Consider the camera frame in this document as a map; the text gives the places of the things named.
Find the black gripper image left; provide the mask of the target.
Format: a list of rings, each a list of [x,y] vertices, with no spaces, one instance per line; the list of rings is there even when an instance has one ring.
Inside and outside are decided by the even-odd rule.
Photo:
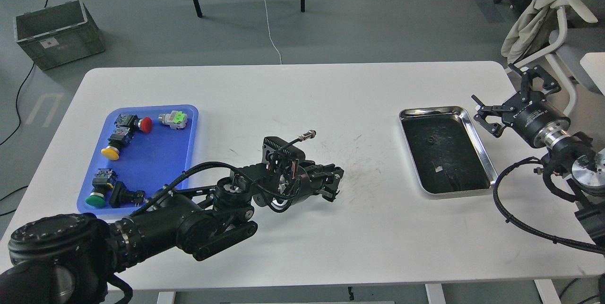
[[[291,168],[287,168],[283,172],[265,175],[260,185],[269,192],[260,191],[255,194],[255,204],[268,206],[275,213],[283,213],[292,205],[315,194],[327,201],[334,201],[339,194],[337,186],[344,176],[344,170],[339,166],[316,165],[311,162],[300,163],[294,177],[290,171]]]

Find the black robot arm image left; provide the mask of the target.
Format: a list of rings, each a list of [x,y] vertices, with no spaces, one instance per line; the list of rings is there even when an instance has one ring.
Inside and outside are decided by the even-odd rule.
[[[1,302],[99,304],[112,285],[127,304],[132,287],[118,272],[173,247],[197,261],[214,256],[257,232],[255,205],[283,213],[310,196],[334,201],[344,170],[307,160],[296,147],[315,136],[311,130],[290,142],[265,137],[255,165],[193,166],[112,224],[83,213],[21,226],[9,238],[12,267],[1,274]]]

